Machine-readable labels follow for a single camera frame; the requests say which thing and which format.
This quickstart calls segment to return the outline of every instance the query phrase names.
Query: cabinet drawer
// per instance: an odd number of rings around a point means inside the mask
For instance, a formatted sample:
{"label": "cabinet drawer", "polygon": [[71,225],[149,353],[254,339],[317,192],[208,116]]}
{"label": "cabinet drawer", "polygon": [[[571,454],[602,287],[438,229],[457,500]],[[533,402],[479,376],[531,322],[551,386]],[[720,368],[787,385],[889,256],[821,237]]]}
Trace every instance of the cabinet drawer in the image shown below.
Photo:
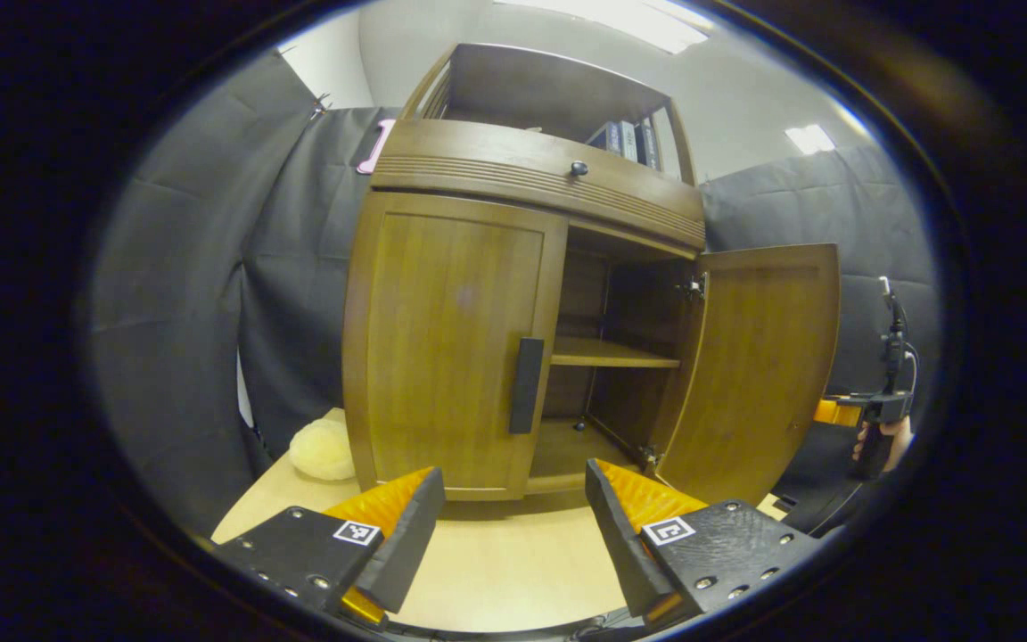
{"label": "cabinet drawer", "polygon": [[[588,173],[571,176],[574,161],[586,163]],[[371,186],[516,199],[705,247],[705,207],[695,186],[595,147],[508,126],[401,120]]]}

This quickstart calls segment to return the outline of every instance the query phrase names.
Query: pink object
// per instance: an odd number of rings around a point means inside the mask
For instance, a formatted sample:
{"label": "pink object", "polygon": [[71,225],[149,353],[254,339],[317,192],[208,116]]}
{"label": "pink object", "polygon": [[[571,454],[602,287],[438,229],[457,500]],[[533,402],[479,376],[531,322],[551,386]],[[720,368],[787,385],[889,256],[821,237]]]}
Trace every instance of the pink object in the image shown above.
{"label": "pink object", "polygon": [[371,158],[360,162],[354,168],[359,174],[371,174],[375,171],[375,163],[379,162],[379,153],[382,152],[382,147],[387,144],[387,136],[390,134],[391,127],[395,126],[395,119],[386,118],[386,120],[380,120],[379,126],[382,127],[382,133],[379,134],[379,139],[375,142],[375,149],[371,150]]}

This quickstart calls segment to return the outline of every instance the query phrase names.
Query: wooden table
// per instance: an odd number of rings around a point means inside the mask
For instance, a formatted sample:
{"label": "wooden table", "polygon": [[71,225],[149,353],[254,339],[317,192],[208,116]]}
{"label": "wooden table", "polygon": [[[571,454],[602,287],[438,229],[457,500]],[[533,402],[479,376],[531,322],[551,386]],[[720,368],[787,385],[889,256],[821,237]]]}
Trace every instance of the wooden table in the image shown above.
{"label": "wooden table", "polygon": [[[328,417],[345,419],[342,410]],[[312,479],[281,456],[224,516],[213,541],[232,539],[290,504],[322,511],[358,492],[354,479]],[[595,517],[575,491],[446,503],[407,602],[391,620],[490,633],[566,625],[622,606]]]}

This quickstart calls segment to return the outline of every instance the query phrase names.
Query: wooden cabinet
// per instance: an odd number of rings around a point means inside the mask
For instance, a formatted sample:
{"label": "wooden cabinet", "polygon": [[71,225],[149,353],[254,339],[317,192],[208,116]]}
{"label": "wooden cabinet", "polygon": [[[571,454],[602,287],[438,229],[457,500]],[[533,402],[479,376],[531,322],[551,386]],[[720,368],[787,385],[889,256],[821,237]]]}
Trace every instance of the wooden cabinet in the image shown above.
{"label": "wooden cabinet", "polygon": [[[600,99],[523,97],[545,78]],[[582,144],[653,109],[676,176]],[[395,123],[355,232],[343,396],[359,485],[436,464],[449,499],[517,499],[581,488],[599,456],[757,503],[830,373],[838,257],[701,251],[669,98],[566,58],[452,49]]]}

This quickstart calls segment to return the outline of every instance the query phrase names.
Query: hand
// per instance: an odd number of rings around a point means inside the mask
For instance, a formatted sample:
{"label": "hand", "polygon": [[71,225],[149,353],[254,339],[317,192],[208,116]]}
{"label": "hand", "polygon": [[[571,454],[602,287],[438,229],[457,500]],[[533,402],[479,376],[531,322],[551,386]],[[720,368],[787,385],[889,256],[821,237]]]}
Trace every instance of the hand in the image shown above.
{"label": "hand", "polygon": [[[863,422],[863,429],[859,433],[859,443],[854,445],[853,454],[850,456],[855,462],[859,460],[860,452],[863,451],[863,442],[867,439],[867,430],[869,430],[869,423]],[[913,442],[914,433],[909,426],[909,415],[900,422],[882,423],[879,430],[884,436],[893,437],[893,443],[889,445],[889,459],[885,460],[885,466],[882,468],[883,473],[888,473],[902,460],[902,455],[906,454],[909,443]]]}

